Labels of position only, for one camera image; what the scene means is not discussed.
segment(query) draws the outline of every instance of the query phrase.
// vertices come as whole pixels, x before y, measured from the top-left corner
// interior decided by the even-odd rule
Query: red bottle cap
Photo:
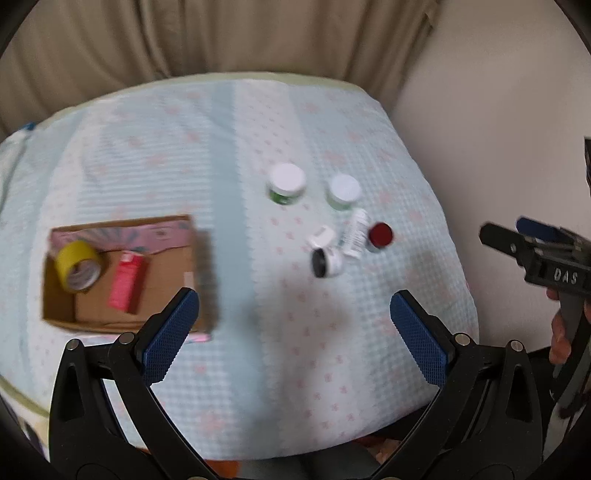
[[[386,248],[394,240],[394,232],[388,224],[379,222],[369,229],[368,240],[375,248]]]

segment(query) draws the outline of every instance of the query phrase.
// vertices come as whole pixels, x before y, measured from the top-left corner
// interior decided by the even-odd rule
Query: tape roll
[[[68,293],[86,290],[100,277],[100,258],[83,240],[67,244],[56,255],[57,276]]]

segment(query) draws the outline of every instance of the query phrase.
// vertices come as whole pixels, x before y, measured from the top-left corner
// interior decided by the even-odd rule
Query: bed
[[[49,230],[189,213],[207,236],[197,272],[216,313],[212,340],[187,343],[154,391],[209,459],[295,455],[372,433],[434,391],[388,314],[408,288],[453,332],[478,339],[476,310],[445,217],[378,102],[351,84],[277,74],[210,74],[154,82],[62,111],[2,145],[5,319],[0,368],[48,410],[73,334],[40,319]],[[298,164],[305,197],[279,206],[269,168]],[[355,176],[360,206],[392,225],[393,246],[332,279],[311,274],[306,236],[339,231],[325,185]],[[85,344],[104,336],[83,332]],[[142,445],[116,391],[130,441]]]

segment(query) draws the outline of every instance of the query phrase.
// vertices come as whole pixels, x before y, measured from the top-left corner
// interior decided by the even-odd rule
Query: blue object
[[[400,293],[392,296],[390,318],[425,380],[442,388],[447,380],[447,353]]]
[[[194,290],[189,290],[144,349],[142,364],[146,385],[164,379],[198,315],[199,296]]]
[[[560,242],[560,233],[555,226],[536,222],[531,218],[519,217],[515,227],[521,235],[531,236],[544,242]]]

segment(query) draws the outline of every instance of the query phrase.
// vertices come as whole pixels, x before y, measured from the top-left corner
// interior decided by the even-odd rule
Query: black cap
[[[321,248],[317,248],[312,253],[312,271],[316,278],[324,278],[326,276],[326,255]]]

